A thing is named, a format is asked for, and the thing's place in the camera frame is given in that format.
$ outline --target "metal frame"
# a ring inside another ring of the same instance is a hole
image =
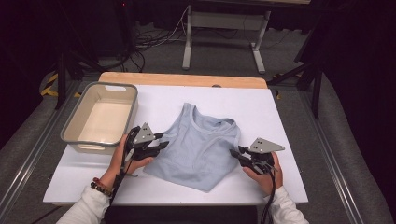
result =
[[[265,73],[262,56],[260,55],[260,45],[265,34],[268,21],[270,19],[271,11],[265,11],[263,16],[252,16],[247,18],[246,15],[231,15],[221,13],[202,13],[194,12],[192,6],[188,6],[187,12],[187,33],[186,46],[184,48],[184,57],[182,68],[184,70],[190,69],[191,61],[191,29],[196,27],[210,27],[210,28],[224,28],[224,29],[239,29],[239,30],[258,30],[258,35],[255,43],[250,43],[253,52],[254,60],[257,65],[257,70],[260,74]]]

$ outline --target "light blue tank top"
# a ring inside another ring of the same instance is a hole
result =
[[[233,119],[201,115],[185,103],[175,123],[160,141],[169,145],[144,168],[144,172],[190,188],[210,191],[230,173],[238,160],[240,131]]]

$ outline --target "table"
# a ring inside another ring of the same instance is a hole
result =
[[[164,74],[103,73],[99,81],[133,83],[139,93],[139,109],[134,123],[148,122],[155,133],[163,132],[175,121],[182,103],[196,104],[202,114],[235,119],[241,129],[241,146],[250,146],[258,137],[279,143],[278,152],[284,170],[284,185],[297,203],[307,196],[297,164],[265,81],[256,77],[211,77]],[[94,176],[101,176],[111,156],[77,153],[67,146],[44,197],[44,203],[75,203]],[[237,166],[210,192],[190,189],[135,172],[126,176],[115,205],[257,205],[263,193],[240,166]]]
[[[267,1],[272,3],[287,3],[287,4],[302,4],[307,5],[310,0],[273,0]],[[263,15],[236,15],[226,13],[213,12],[198,12],[192,9],[192,5],[187,8],[187,33],[186,45],[184,48],[184,57],[182,68],[188,70],[190,68],[191,60],[191,29],[192,27],[206,27],[206,28],[223,28],[223,29],[237,29],[237,30],[253,30],[257,31],[258,35],[256,42],[250,43],[253,57],[260,74],[265,73],[262,56],[260,55],[260,45],[265,34],[268,21],[270,20],[271,11],[266,10]]]

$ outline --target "bracelet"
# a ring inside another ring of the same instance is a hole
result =
[[[92,189],[96,189],[96,190],[98,190],[99,192],[104,193],[107,197],[111,197],[111,195],[113,194],[113,191],[112,191],[112,190],[104,189],[104,188],[98,186],[95,182],[91,182],[91,188],[92,188]]]
[[[97,186],[101,187],[102,189],[106,189],[107,191],[113,191],[111,188],[109,188],[108,186],[102,184],[102,182],[100,181],[100,179],[98,177],[94,177],[93,182],[96,183]]]

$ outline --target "plastic tub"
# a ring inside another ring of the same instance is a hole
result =
[[[112,154],[137,107],[134,85],[93,82],[82,93],[61,138],[78,152]]]

